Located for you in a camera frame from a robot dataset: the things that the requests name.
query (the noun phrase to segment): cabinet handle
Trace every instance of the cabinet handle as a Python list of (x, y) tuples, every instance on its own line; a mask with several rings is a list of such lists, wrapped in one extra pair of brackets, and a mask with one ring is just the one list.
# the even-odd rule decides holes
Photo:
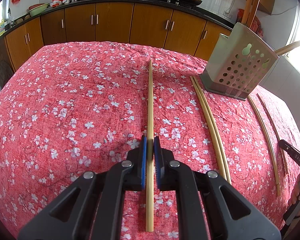
[(204, 35), (203, 35), (203, 38), (202, 38), (203, 40), (206, 38), (207, 32), (208, 32), (208, 31), (205, 31), (205, 32), (204, 32)]

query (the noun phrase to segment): plastic utensil basket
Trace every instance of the plastic utensil basket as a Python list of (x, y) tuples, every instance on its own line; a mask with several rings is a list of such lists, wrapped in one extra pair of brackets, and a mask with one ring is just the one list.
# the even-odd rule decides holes
[(209, 92), (246, 100), (279, 57), (247, 26), (236, 23), (231, 34), (220, 34), (200, 75)]

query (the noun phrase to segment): table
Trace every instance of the table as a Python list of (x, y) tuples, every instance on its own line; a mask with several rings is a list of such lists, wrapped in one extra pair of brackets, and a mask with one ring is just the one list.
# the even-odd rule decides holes
[[(218, 169), (191, 75), (205, 61), (164, 49), (110, 42), (45, 46), (0, 93), (0, 219), (17, 236), (47, 203), (85, 171), (107, 171), (138, 147), (147, 124), (148, 64), (153, 61), (154, 131), (162, 147), (193, 170)], [(283, 160), (259, 102), (281, 138), (300, 150), (300, 133), (286, 104), (257, 87), (257, 104), (274, 146), (281, 195), (265, 138), (247, 101), (208, 93), (233, 186), (279, 228), (300, 170)], [(154, 232), (145, 233), (145, 192), (127, 192), (123, 239), (178, 238), (173, 192), (154, 195)]]

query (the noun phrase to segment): plastic bowl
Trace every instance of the plastic bowl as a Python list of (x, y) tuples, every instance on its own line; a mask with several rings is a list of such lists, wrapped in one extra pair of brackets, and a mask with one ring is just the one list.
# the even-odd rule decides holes
[(48, 3), (45, 3), (45, 4), (43, 4), (43, 5), (40, 5), (40, 6), (36, 7), (36, 8), (33, 8), (33, 9), (29, 10), (29, 14), (30, 14), (31, 17), (32, 17), (32, 16), (35, 16), (35, 15), (37, 15), (37, 14), (39, 14), (39, 13), (42, 13), (43, 10), (45, 10), (45, 9), (48, 8), (48, 6), (49, 6)]

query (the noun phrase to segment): metal bolt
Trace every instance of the metal bolt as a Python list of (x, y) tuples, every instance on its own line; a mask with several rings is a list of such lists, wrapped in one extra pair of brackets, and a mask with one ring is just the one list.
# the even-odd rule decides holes
[(178, 162), (178, 161), (170, 161), (169, 164), (171, 167), (174, 167), (174, 168), (180, 166), (180, 162)]
[(83, 177), (85, 179), (92, 179), (93, 178), (94, 173), (92, 171), (87, 171), (84, 173)]
[(208, 171), (208, 177), (214, 179), (218, 177), (218, 173), (216, 173), (215, 171)]
[(125, 160), (121, 163), (123, 167), (130, 167), (132, 165), (131, 161)]

